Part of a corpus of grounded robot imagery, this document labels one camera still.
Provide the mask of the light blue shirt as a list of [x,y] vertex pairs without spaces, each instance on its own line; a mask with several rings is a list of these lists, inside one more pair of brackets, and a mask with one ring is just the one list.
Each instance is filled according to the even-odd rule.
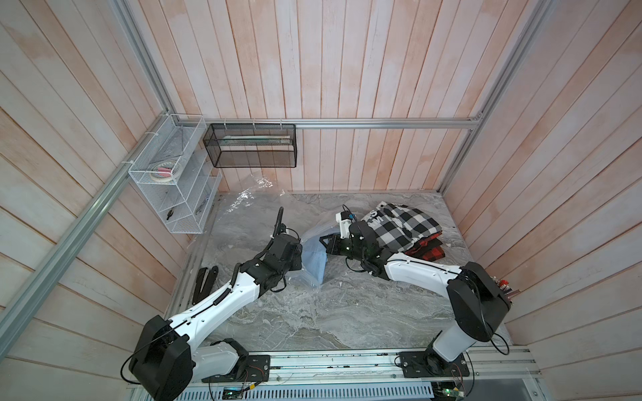
[[320,238],[323,231],[314,229],[306,232],[302,237],[302,270],[301,277],[311,286],[320,287],[324,282],[324,273],[327,264],[327,253]]

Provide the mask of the black white plaid shirt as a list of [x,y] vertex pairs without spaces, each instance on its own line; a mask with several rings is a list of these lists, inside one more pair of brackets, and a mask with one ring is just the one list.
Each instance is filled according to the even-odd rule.
[[363,221],[374,231],[380,246],[409,251],[420,240],[437,239],[440,224],[426,212],[407,205],[381,202]]

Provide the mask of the clear plastic vacuum bag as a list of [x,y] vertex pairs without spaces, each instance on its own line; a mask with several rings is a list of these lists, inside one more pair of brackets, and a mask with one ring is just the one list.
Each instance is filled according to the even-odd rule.
[[[264,179],[250,178],[251,186],[238,194],[229,193],[216,205],[215,222],[202,260],[204,267],[218,266],[217,285],[220,287],[232,278],[239,263],[251,260],[267,246],[274,232],[279,209],[284,208],[283,224],[293,235],[303,235],[310,230],[327,234],[339,230],[335,214],[346,204],[353,212],[364,212],[368,198],[357,194],[292,194],[279,190]],[[285,285],[296,292],[336,292],[339,289],[363,289],[371,284],[371,277],[352,272],[343,257],[327,255],[324,282],[311,287],[300,271],[277,276],[275,291]]]

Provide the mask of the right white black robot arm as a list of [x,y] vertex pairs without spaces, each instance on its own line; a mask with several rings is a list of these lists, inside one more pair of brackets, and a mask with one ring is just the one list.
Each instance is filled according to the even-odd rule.
[[366,222],[343,220],[338,233],[322,236],[319,242],[327,254],[356,260],[361,271],[373,277],[409,283],[450,301],[455,322],[426,350],[399,354],[407,378],[445,377],[457,369],[468,376],[465,353],[479,342],[491,342],[510,311],[508,296],[481,265],[443,265],[394,252],[379,244]]

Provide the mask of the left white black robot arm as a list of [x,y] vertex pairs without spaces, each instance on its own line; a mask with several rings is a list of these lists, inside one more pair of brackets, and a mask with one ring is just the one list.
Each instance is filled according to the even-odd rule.
[[232,279],[198,304],[169,319],[151,318],[126,362],[135,381],[152,399],[174,400],[194,380],[247,377],[248,352],[237,341],[203,343],[235,312],[266,292],[277,292],[288,272],[301,269],[302,252],[297,237],[275,234],[262,252],[236,265]]

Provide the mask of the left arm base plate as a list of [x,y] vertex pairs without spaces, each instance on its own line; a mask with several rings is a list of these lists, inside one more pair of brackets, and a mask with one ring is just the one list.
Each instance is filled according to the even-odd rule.
[[229,374],[212,375],[202,379],[203,383],[262,383],[269,380],[271,357],[267,354],[241,357]]

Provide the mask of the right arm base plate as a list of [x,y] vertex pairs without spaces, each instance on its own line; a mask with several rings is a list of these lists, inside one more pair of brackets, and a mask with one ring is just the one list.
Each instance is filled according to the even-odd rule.
[[453,361],[442,359],[433,351],[402,352],[398,355],[398,364],[407,379],[419,378],[468,378],[471,375],[470,365],[465,355],[459,354]]

